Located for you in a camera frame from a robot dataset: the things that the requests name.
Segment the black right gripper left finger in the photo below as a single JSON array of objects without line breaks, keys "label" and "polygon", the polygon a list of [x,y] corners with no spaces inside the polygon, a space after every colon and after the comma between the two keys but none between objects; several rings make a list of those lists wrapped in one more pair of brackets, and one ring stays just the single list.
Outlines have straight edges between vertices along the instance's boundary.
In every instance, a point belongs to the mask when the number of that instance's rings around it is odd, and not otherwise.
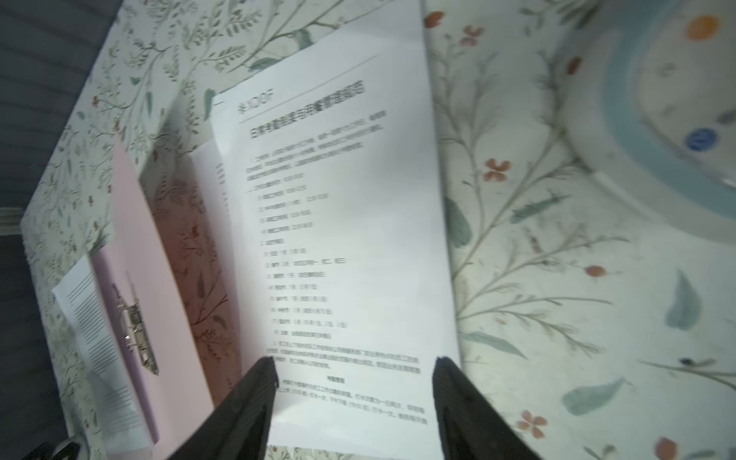
[{"label": "black right gripper left finger", "polygon": [[278,388],[274,359],[260,358],[172,459],[263,460]]}]

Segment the white sheet with Chinese text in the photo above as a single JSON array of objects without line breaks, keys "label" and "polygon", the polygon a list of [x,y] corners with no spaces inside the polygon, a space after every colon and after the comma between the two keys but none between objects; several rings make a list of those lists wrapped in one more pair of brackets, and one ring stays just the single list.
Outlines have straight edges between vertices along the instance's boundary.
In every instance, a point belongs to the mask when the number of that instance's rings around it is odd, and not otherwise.
[{"label": "white sheet with Chinese text", "polygon": [[459,349],[425,47],[420,3],[393,1],[214,101],[271,444],[442,457],[432,372]]}]

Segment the pink file folder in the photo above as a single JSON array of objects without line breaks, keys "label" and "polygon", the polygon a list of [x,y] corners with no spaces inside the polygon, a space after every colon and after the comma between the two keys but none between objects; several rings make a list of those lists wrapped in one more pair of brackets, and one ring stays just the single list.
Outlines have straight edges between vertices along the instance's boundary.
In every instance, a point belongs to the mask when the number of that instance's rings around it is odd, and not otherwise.
[{"label": "pink file folder", "polygon": [[[203,363],[203,333],[194,330],[165,245],[138,174],[121,137],[113,141],[110,222],[114,236],[92,261],[110,324],[130,372],[153,446],[119,454],[121,459],[165,459],[224,401],[239,371],[222,373]],[[144,368],[126,347],[112,284],[128,304],[140,301],[159,375]]]}]

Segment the printed white paper sheet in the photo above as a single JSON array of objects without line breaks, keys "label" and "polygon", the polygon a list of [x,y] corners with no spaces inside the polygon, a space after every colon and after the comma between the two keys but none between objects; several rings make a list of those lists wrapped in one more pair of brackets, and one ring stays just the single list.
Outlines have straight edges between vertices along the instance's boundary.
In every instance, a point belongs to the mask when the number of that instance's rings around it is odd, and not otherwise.
[{"label": "printed white paper sheet", "polygon": [[151,448],[151,432],[89,257],[80,258],[53,288],[53,295],[80,348],[105,450],[118,455]]}]

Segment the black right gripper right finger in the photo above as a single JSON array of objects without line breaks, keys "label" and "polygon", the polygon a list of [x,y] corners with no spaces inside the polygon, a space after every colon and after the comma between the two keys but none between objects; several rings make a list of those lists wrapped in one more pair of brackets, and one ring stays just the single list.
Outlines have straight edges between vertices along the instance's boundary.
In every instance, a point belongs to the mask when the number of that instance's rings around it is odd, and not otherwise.
[{"label": "black right gripper right finger", "polygon": [[435,362],[432,389],[446,460],[539,460],[453,360]]}]

